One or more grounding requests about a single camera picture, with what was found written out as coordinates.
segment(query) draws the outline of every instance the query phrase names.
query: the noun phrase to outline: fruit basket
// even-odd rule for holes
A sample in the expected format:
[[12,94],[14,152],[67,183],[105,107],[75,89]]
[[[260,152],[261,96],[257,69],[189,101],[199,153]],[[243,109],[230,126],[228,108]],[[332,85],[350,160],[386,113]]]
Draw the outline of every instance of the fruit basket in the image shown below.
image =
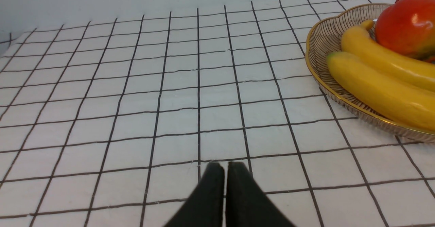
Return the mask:
[[315,80],[329,97],[365,122],[384,131],[415,141],[435,142],[435,131],[424,131],[383,117],[342,88],[329,73],[326,56],[340,51],[344,31],[368,19],[376,19],[390,4],[364,4],[314,25],[307,37],[306,63]]

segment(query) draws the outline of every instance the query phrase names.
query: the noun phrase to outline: black object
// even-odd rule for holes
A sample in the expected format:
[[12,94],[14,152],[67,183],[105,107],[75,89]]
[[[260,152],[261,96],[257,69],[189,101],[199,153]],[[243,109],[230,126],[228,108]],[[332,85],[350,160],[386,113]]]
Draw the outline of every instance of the black object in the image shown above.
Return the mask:
[[[242,162],[229,162],[227,177],[227,227],[295,227]],[[224,178],[224,169],[210,162],[193,193],[165,227],[221,227]]]

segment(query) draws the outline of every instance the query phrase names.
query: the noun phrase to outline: gold basket rim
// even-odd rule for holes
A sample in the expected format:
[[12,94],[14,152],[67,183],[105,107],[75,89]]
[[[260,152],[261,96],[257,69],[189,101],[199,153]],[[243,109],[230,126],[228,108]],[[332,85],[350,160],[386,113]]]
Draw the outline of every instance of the gold basket rim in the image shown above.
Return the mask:
[[337,97],[339,100],[343,101],[344,103],[346,103],[347,105],[351,106],[352,108],[357,109],[358,111],[363,112],[364,114],[367,114],[368,116],[373,117],[373,118],[375,118],[375,119],[377,119],[377,120],[381,120],[381,121],[384,122],[384,123],[388,123],[388,124],[390,124],[390,125],[395,125],[395,126],[398,126],[398,127],[401,127],[401,128],[405,128],[405,129],[408,129],[408,130],[410,130],[410,131],[418,132],[418,133],[421,133],[421,134],[427,134],[427,135],[435,136],[435,131],[428,131],[428,130],[424,130],[424,129],[420,129],[420,128],[411,127],[411,126],[405,125],[405,124],[403,124],[403,123],[394,122],[394,121],[389,120],[389,119],[387,119],[387,118],[385,118],[385,117],[381,117],[381,116],[379,116],[379,115],[377,115],[377,114],[374,114],[374,113],[371,113],[371,112],[369,112],[369,111],[367,111],[367,110],[365,110],[365,109],[362,109],[361,107],[355,105],[354,103],[350,102],[349,100],[347,100],[346,98],[342,97],[342,96],[339,95],[337,92],[335,92],[333,89],[331,89],[331,87],[328,86],[328,85],[327,85],[327,84],[326,84],[326,83],[325,83],[325,82],[324,82],[324,81],[323,81],[323,80],[322,80],[322,79],[321,79],[321,78],[316,74],[316,72],[314,71],[313,67],[311,66],[311,63],[310,63],[310,60],[309,60],[309,51],[310,51],[311,34],[312,34],[312,32],[314,31],[314,29],[315,29],[318,25],[322,24],[323,22],[325,22],[325,21],[327,21],[327,20],[340,18],[340,17],[342,17],[342,15],[344,15],[344,14],[346,14],[346,13],[348,13],[348,12],[354,10],[354,9],[357,9],[357,8],[359,8],[359,7],[364,7],[364,6],[370,6],[370,5],[388,5],[388,6],[390,6],[391,4],[382,4],[382,3],[379,3],[379,4],[361,4],[361,5],[358,5],[358,6],[352,7],[352,8],[350,8],[350,9],[348,9],[348,10],[342,12],[340,15],[332,16],[332,17],[328,17],[328,18],[323,19],[323,20],[317,22],[316,24],[314,24],[314,26],[310,29],[310,31],[309,31],[309,33],[308,33],[308,36],[307,36],[307,40],[306,40],[306,55],[305,55],[306,65],[307,65],[309,71],[311,72],[311,75],[313,75],[314,79],[316,79],[316,81],[317,81],[320,85],[322,85],[325,89],[327,89],[329,92],[331,92],[331,94],[333,94],[333,95],[334,95],[335,97]]

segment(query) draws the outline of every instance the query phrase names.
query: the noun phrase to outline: wire basket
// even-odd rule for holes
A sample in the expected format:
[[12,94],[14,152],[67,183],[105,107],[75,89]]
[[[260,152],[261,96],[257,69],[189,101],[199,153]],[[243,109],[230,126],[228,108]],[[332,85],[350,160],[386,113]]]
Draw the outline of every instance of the wire basket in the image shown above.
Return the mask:
[[[345,30],[365,20],[377,19],[388,6],[390,4],[364,4],[349,9],[337,17],[318,22],[312,27],[307,37],[307,66],[323,92],[365,122],[401,137],[422,142],[435,142],[435,132],[424,131],[387,119],[346,91],[329,73],[326,56],[331,52],[341,50],[340,41]],[[374,37],[373,29],[370,30],[370,35]]]

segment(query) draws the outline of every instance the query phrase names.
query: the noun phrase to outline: yellow banana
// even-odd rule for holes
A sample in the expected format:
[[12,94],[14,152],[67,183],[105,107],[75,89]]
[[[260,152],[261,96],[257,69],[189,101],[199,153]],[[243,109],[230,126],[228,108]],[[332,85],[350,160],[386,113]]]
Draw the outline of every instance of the yellow banana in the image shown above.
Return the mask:
[[385,117],[435,132],[435,93],[369,67],[350,53],[333,52],[327,63],[332,77],[348,92]]
[[342,36],[342,51],[357,55],[367,65],[391,77],[435,92],[435,65],[393,52],[370,38],[373,21],[353,26]]

